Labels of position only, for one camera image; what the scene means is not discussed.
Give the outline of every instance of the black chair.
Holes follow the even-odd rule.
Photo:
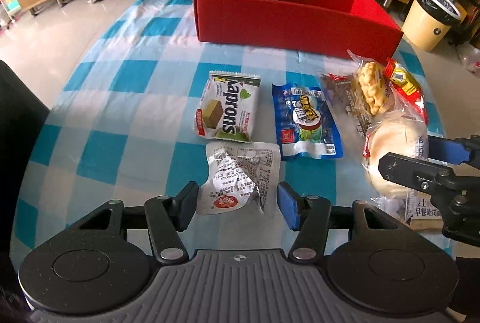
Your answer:
[[[23,174],[49,109],[0,61],[0,286],[22,296],[9,257]]]

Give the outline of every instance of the blue and white checkered cloth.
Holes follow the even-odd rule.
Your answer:
[[[394,57],[423,87],[429,132],[442,125],[424,72],[407,42]],[[18,269],[25,255],[110,199],[126,206],[174,196],[208,175],[206,140],[194,115],[210,70],[262,76],[253,139],[275,143],[272,84],[318,86],[319,73],[351,73],[352,61],[322,55],[199,42],[192,0],[138,0],[84,56],[60,94],[32,151],[17,204],[10,255]],[[362,166],[339,160],[282,162],[281,180],[300,194],[333,204],[375,196]],[[195,216],[181,237],[194,249],[289,248],[295,233],[281,215],[255,206],[222,215]],[[346,234],[329,248],[345,242]],[[145,235],[129,240],[148,250]]]

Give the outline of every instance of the white tile floor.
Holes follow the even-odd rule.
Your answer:
[[[134,1],[105,0],[92,5],[87,0],[74,0],[62,9],[52,1],[40,15],[33,18],[26,13],[0,36],[0,59],[51,108],[82,55]],[[447,136],[480,134],[480,78],[462,67],[446,41],[432,53],[413,48]],[[458,173],[472,172],[469,167],[458,168]],[[480,250],[459,246],[457,254],[480,256]]]

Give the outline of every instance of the blue snack bag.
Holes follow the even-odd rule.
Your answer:
[[[319,87],[273,85],[272,95],[282,160],[343,156],[340,133]]]

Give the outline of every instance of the plastic bag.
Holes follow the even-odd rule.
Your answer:
[[[355,108],[369,116],[371,121],[375,115],[382,114],[393,107],[390,99],[391,89],[383,76],[383,66],[377,61],[353,54],[348,50],[352,60],[358,63],[352,82],[357,102]]]
[[[195,112],[195,130],[206,139],[251,142],[260,76],[210,71]]]
[[[425,98],[422,88],[415,77],[401,64],[392,58],[387,58],[387,66],[383,75],[391,81],[396,92],[400,93],[411,106],[417,111],[426,125],[428,125],[428,113],[425,107]]]
[[[365,137],[370,127],[370,115],[359,111],[357,94],[354,90],[354,74],[337,76],[334,74],[319,74],[323,94],[332,113],[342,145],[349,148],[351,154],[356,154],[361,160]]]
[[[275,131],[282,160],[343,156],[342,141],[322,90],[296,84],[272,86]]]
[[[197,199],[199,215],[221,214],[256,201],[264,213],[275,201],[280,149],[273,143],[213,141],[206,146],[208,179]]]
[[[445,25],[457,25],[462,18],[457,7],[449,0],[417,0],[423,10]]]
[[[363,166],[368,181],[379,194],[372,200],[390,215],[406,221],[410,216],[407,201],[412,201],[418,193],[385,180],[378,171],[378,162],[389,152],[427,160],[428,134],[425,122],[413,106],[400,94],[392,94],[394,109],[383,113],[367,131]]]
[[[480,49],[473,47],[469,41],[457,47],[457,53],[464,67],[480,77]]]

